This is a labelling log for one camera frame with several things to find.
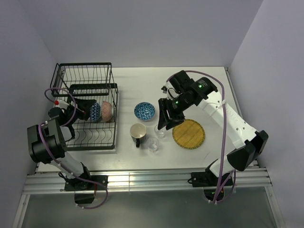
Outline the orange patterned bowl zigzag outside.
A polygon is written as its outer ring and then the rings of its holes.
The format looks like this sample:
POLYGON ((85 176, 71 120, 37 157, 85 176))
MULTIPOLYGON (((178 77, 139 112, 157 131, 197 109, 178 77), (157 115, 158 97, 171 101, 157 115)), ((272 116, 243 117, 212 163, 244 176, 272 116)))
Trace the orange patterned bowl zigzag outside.
POLYGON ((95 102, 89 109, 90 112, 90 121, 97 122, 101 117, 101 106, 99 103, 95 102))

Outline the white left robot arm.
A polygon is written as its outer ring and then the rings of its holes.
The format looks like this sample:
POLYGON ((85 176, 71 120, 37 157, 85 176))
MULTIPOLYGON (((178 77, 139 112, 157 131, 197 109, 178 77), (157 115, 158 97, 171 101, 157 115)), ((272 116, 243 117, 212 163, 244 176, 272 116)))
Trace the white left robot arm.
POLYGON ((28 151, 38 163, 58 167, 59 176, 74 190, 87 190, 93 185, 87 167, 74 159, 67 151, 66 142, 75 139, 73 124, 76 120, 100 117, 100 105, 94 99, 75 99, 75 102, 55 100, 48 112, 49 123, 34 125, 27 129, 28 151))

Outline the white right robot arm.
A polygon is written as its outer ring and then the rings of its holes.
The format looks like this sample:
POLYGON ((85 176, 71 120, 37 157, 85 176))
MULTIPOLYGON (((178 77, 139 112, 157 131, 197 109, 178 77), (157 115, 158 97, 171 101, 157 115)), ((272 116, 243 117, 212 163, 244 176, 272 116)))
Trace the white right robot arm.
POLYGON ((225 101, 224 94, 206 77, 197 81, 188 75, 175 75, 166 81, 162 90, 166 93, 171 89, 176 93, 174 98, 159 99, 158 130, 169 130, 182 124, 185 120, 184 111, 195 105, 223 129, 223 137, 229 137, 234 150, 216 159, 205 169, 206 181, 216 185, 222 176, 233 170, 244 171, 263 151, 269 138, 265 131, 257 131, 225 101))

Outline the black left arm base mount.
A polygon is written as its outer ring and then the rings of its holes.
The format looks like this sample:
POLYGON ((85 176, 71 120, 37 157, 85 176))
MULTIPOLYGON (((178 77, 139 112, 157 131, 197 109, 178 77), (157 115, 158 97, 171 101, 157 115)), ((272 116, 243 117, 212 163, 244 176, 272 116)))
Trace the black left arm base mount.
POLYGON ((75 179, 75 181, 77 181, 77 183, 72 183, 71 181, 66 182, 64 191, 73 192, 75 203, 86 206, 94 201, 98 190, 105 191, 108 184, 108 176, 93 175, 91 176, 91 181, 94 183, 78 179, 75 179))

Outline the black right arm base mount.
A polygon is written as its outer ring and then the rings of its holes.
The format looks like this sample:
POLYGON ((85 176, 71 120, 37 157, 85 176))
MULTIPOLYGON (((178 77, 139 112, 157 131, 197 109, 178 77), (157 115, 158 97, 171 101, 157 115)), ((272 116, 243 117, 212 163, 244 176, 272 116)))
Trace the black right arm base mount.
MULTIPOLYGON (((216 177, 210 171, 204 172, 192 172, 191 178, 187 180, 188 184, 191 184, 194 188, 195 187, 216 187, 218 184, 218 177, 216 177)), ((220 186, 225 182, 229 173, 222 175, 220 186)), ((232 186, 233 180, 232 175, 227 180, 224 186, 232 186)))

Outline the blue triangle patterned bowl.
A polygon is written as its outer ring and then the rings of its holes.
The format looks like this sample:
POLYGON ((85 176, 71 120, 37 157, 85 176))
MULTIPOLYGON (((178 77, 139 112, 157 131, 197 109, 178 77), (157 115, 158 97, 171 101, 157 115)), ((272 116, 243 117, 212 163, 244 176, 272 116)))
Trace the blue triangle patterned bowl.
POLYGON ((141 121, 148 121, 155 115, 155 107, 148 102, 141 102, 134 108, 134 115, 141 121))

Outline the pink floral patterned bowl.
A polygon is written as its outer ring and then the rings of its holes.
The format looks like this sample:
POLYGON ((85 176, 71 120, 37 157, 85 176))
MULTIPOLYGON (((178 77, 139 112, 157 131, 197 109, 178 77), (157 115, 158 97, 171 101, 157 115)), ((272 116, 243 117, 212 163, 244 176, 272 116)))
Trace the pink floral patterned bowl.
POLYGON ((112 105, 107 101, 102 102, 101 116, 103 122, 108 122, 113 117, 112 105))

